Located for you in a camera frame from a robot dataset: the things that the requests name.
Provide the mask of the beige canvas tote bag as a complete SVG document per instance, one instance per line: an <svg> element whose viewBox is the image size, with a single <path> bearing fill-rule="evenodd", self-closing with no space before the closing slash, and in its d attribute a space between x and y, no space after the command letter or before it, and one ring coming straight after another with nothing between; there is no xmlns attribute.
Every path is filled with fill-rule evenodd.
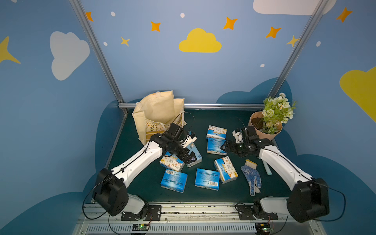
<svg viewBox="0 0 376 235"><path fill-rule="evenodd" d="M137 102L132 117L141 143L146 145L152 135L165 132L172 123L184 127L184 102L173 91L152 93Z"/></svg>

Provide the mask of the blue tissue pack barcode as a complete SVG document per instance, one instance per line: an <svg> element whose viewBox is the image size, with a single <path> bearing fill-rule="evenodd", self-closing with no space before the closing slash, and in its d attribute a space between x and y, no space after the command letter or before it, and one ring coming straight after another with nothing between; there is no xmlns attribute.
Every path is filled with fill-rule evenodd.
<svg viewBox="0 0 376 235"><path fill-rule="evenodd" d="M221 147L225 144L226 140L208 138L207 153L226 156L227 152L222 150Z"/></svg>

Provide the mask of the tissue pack cream top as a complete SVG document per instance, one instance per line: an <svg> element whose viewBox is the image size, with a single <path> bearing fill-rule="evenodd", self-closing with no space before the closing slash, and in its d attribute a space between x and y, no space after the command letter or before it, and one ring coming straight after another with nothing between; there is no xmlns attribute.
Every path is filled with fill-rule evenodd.
<svg viewBox="0 0 376 235"><path fill-rule="evenodd" d="M227 129L209 125L208 131L206 134L206 139L213 138L213 139L225 140L226 135L227 135Z"/></svg>

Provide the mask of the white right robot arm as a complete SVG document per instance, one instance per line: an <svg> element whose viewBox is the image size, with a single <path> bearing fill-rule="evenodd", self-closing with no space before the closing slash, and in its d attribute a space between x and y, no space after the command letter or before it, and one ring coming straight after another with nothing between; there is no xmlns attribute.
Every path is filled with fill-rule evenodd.
<svg viewBox="0 0 376 235"><path fill-rule="evenodd" d="M221 150L241 157L255 154L271 166L291 190L289 197L264 197L253 207L254 217L263 213L281 213L303 223L330 212L328 185L321 178L299 169L269 139L260 139L253 126L240 130L241 142L226 140Z"/></svg>

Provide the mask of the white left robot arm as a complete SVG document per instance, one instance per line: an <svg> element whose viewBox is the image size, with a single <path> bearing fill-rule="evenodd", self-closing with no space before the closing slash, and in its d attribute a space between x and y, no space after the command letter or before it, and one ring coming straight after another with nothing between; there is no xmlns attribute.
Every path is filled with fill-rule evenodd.
<svg viewBox="0 0 376 235"><path fill-rule="evenodd" d="M152 135L147 144L124 163L113 169L102 169L90 191L93 200L110 216L130 212L138 217L145 217L147 202L136 195L128 194L127 189L147 166L167 152L178 157L183 163L190 163L194 154L190 154L188 146L195 142L197 137L195 133L187 132L181 140L184 133L182 127L172 123L165 132Z"/></svg>

